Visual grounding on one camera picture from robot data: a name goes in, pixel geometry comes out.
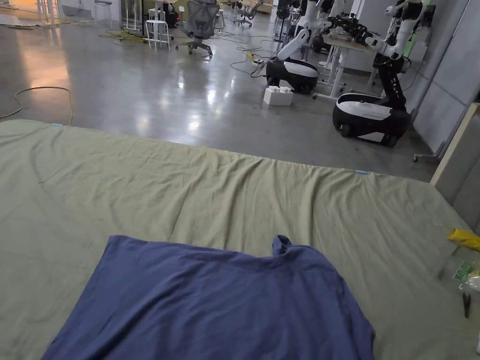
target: desk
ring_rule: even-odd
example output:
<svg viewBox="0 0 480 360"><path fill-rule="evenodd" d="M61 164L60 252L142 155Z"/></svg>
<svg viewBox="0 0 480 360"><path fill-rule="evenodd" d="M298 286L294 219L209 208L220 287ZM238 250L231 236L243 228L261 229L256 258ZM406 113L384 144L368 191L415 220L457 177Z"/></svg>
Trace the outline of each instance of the desk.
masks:
<svg viewBox="0 0 480 360"><path fill-rule="evenodd" d="M340 85L340 80L343 75L343 70L345 69L345 63L347 62L348 54L350 50L357 50L357 51L365 51L365 52L373 52L375 50L371 49L368 46L361 45L359 43L355 43L351 40L343 40L343 39L333 39L330 35L323 35L324 42L334 47L333 50L333 59L332 59L332 69L330 70L330 75L328 76L327 83L318 82L319 84L330 85L332 86L332 92L330 96L323 95L319 93L314 93L313 98L316 99L317 97L329 98L329 99L338 99L338 87ZM370 76L369 84L373 81L373 73Z"/></svg>

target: mesh chair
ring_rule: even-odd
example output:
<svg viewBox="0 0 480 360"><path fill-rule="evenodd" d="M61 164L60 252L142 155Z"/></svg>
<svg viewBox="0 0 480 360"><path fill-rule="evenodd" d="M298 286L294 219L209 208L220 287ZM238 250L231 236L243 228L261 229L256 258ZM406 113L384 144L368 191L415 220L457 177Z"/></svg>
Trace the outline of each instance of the mesh chair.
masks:
<svg viewBox="0 0 480 360"><path fill-rule="evenodd" d="M239 23L239 26L241 24L247 23L248 27L252 27L252 23L250 21L248 21L246 18L249 18L250 20L253 19L255 17L255 14L257 14L258 8L260 6L262 6L263 4L264 4L264 0L259 0L255 4L255 6L253 6L252 8L245 8L243 10L240 10L239 11L240 18L236 19L236 20L233 20L233 22L234 23Z"/></svg>
<svg viewBox="0 0 480 360"><path fill-rule="evenodd" d="M179 44L180 46L188 45L188 53L191 55L192 50L202 48L208 51L210 57L213 56L211 48L203 44L202 41L209 39L214 34L216 14L220 10L220 6L216 0L189 0L187 2L188 20L183 21L182 14L184 8L179 6L180 11L180 28L189 37L193 37L193 41Z"/></svg>

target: polished floor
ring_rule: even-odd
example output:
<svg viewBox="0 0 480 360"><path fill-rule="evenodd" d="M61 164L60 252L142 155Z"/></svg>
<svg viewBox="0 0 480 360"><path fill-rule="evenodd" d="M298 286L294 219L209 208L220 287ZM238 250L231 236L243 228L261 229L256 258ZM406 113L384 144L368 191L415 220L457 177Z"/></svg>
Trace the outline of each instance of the polished floor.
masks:
<svg viewBox="0 0 480 360"><path fill-rule="evenodd" d="M186 47L155 52L147 44L99 37L106 24L56 29L0 27L0 115L13 111L14 94L33 86L63 86L72 92L73 125L154 139L203 145L298 163L361 169L429 181L435 164L413 163L427 147L408 132L395 149L342 138L332 126L333 103L295 95L291 107L263 102L265 78L251 78L251 60L241 47L276 48L273 20L257 16L252 28L227 20L227 32L206 43L214 52L188 54ZM179 29L174 30L182 39ZM318 61L311 55L312 63ZM367 78L345 77L347 88L364 89ZM35 90L20 96L24 109L10 117L68 123L68 96Z"/></svg>

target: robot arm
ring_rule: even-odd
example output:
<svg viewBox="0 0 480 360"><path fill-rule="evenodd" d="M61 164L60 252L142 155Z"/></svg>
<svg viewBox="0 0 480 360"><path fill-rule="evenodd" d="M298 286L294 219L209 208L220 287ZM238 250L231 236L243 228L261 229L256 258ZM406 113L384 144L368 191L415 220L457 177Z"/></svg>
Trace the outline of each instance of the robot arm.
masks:
<svg viewBox="0 0 480 360"><path fill-rule="evenodd" d="M302 16L299 20L298 26L302 26L303 29L300 30L288 44L286 44L278 53L279 60L288 59L295 51L302 47L305 44L309 37L310 31L320 30L323 31L329 27L333 26L332 19L335 16L339 15L342 12L342 9L345 5L345 0L335 0L332 10L330 12L330 17L327 19L317 20L318 12L320 11L320 1L321 0L307 0L307 11L305 15Z"/></svg>
<svg viewBox="0 0 480 360"><path fill-rule="evenodd" d="M397 6L388 7L386 14L393 17L397 17L399 10L402 10L401 24L395 37L395 43L390 45L389 38L381 40L378 36L375 36L371 33L366 33L363 36L364 41L362 42L373 48L381 55L394 60L400 58L415 29L415 26L417 26L417 23L425 14L425 9L426 7L421 3L420 0L406 0Z"/></svg>

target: green mattress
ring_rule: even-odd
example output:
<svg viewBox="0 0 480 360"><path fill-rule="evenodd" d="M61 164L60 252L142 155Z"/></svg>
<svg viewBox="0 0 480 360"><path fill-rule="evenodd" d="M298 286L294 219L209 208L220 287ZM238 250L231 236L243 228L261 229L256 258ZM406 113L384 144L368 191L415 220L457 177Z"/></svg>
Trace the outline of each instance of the green mattress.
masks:
<svg viewBox="0 0 480 360"><path fill-rule="evenodd" d="M377 359L476 359L479 311L432 271L467 228L431 185L28 120L0 123L0 358L38 359L109 235L271 255L311 245L376 331Z"/></svg>

